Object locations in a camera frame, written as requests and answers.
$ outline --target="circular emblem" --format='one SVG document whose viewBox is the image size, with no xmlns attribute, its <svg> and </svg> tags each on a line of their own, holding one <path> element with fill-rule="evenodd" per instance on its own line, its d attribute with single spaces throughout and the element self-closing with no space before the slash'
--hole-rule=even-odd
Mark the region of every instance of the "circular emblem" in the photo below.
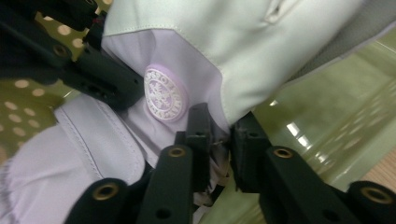
<svg viewBox="0 0 396 224">
<path fill-rule="evenodd" d="M 159 120 L 175 120 L 185 111 L 183 91 L 165 73 L 149 68 L 145 74 L 148 109 Z"/>
</svg>

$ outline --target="embroidered logo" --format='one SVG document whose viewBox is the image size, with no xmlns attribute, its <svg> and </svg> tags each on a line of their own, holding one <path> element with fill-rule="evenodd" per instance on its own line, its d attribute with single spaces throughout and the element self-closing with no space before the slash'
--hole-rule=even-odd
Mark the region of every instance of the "embroidered logo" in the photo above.
<svg viewBox="0 0 396 224">
<path fill-rule="evenodd" d="M 145 94 L 148 109 L 156 119 L 175 120 L 185 111 L 182 90 L 159 70 L 150 68 L 146 71 Z"/>
</svg>

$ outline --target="black mechanical arm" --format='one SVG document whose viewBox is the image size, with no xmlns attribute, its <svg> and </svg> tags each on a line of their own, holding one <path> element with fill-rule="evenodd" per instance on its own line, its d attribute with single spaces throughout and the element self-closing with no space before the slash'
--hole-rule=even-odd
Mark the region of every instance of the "black mechanical arm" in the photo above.
<svg viewBox="0 0 396 224">
<path fill-rule="evenodd" d="M 61 79 L 115 110 L 133 105 L 144 94 L 142 77 L 100 54 L 106 13 L 98 16 L 96 9 L 92 0 L 0 0 L 0 78 Z M 90 28 L 75 62 L 69 49 L 34 25 L 37 11 L 75 30 Z M 66 223 L 191 223 L 192 193 L 213 188 L 211 122 L 205 104 L 192 107 L 187 130 L 162 151 L 155 170 L 132 186 L 114 178 L 92 184 Z M 352 183 L 347 192 L 326 185 L 296 151 L 272 146 L 251 113 L 225 144 L 237 187 L 260 194 L 269 224 L 396 223 L 394 192 L 368 181 Z"/>
</svg>

